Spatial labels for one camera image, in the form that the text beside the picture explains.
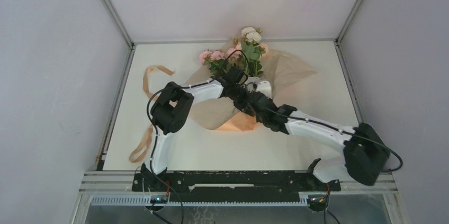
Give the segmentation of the pink rose stem bunch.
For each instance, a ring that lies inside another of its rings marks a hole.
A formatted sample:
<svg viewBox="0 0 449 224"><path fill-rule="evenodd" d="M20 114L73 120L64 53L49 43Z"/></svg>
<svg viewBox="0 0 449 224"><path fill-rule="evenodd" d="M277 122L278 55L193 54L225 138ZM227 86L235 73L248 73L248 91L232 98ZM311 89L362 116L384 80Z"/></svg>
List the pink rose stem bunch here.
<svg viewBox="0 0 449 224"><path fill-rule="evenodd" d="M199 56L202 65L206 66L212 78L224 75L231 68L246 70L246 59L240 49L229 48L226 52L221 50L205 50Z"/></svg>

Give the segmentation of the beige wrapping paper sheet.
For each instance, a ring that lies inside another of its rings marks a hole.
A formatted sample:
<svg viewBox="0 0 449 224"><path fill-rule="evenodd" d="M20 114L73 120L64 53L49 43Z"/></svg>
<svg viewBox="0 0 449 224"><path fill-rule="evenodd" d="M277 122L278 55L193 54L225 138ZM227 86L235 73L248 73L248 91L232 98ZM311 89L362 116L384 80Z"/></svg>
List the beige wrapping paper sheet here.
<svg viewBox="0 0 449 224"><path fill-rule="evenodd" d="M226 52L235 45L234 41L240 41L240 38L234 37L216 50ZM279 95L286 88L316 73L308 63L298 57L271 49L269 46L268 48L269 52L261 58L263 74L258 77L270 82L273 97ZM187 82L196 83L210 77L210 72L206 66L201 64L201 67ZM189 118L208 130L253 131L258 125L255 117L237 110L232 100L228 98L206 100L194 104L189 113Z"/></svg>

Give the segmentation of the white rose stem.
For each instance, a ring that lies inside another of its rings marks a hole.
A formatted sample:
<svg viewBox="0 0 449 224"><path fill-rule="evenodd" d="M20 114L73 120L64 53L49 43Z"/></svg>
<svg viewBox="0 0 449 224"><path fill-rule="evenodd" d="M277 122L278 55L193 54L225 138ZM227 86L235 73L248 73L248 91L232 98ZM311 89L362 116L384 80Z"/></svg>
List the white rose stem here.
<svg viewBox="0 0 449 224"><path fill-rule="evenodd" d="M258 77L263 74L263 66L261 58L267 53L268 47L262 43L262 29L252 26L245 27L241 30L241 38L239 41L242 51L241 64L244 72L251 77Z"/></svg>

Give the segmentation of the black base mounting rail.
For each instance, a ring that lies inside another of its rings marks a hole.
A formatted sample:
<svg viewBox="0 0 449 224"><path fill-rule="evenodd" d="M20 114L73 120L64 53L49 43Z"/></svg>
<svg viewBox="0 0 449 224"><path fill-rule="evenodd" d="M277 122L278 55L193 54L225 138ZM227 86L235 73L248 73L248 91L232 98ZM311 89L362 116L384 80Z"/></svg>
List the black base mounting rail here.
<svg viewBox="0 0 449 224"><path fill-rule="evenodd" d="M176 191L170 199L177 202L281 201L328 190L339 192L340 182L324 183L312 173L296 171L170 171L159 178L144 171L134 175L132 185L132 191L146 194Z"/></svg>

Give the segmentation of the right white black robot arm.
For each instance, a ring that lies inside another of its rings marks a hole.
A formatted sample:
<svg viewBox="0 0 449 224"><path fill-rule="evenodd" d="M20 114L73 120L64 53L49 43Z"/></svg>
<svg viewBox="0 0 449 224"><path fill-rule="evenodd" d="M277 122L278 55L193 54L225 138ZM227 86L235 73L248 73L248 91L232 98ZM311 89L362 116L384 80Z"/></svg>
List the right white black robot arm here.
<svg viewBox="0 0 449 224"><path fill-rule="evenodd" d="M312 190L320 190L327 182L350 176L360 184L372 186L393 153L367 123L356 127L341 126L311 117L290 105L276 106L263 93L249 93L247 107L257 121L274 132L303 136L326 145L342 155L342 158L320 160L306 175L306 183Z"/></svg>

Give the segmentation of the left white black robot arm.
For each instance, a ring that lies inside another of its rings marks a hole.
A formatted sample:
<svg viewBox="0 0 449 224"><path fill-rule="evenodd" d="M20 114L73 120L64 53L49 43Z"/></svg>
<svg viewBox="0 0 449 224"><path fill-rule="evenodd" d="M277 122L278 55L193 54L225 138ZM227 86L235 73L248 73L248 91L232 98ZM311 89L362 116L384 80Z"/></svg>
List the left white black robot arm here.
<svg viewBox="0 0 449 224"><path fill-rule="evenodd" d="M155 135L151 153L142 164L142 169L150 171L145 177L145 184L154 191L164 187L166 177L163 172L167 170L168 152L174 134L185 125L193 104L222 97L235 100L240 93L246 94L246 84L253 84L258 79L231 67L226 73L196 84L182 86L174 81L169 82L153 94L146 108Z"/></svg>

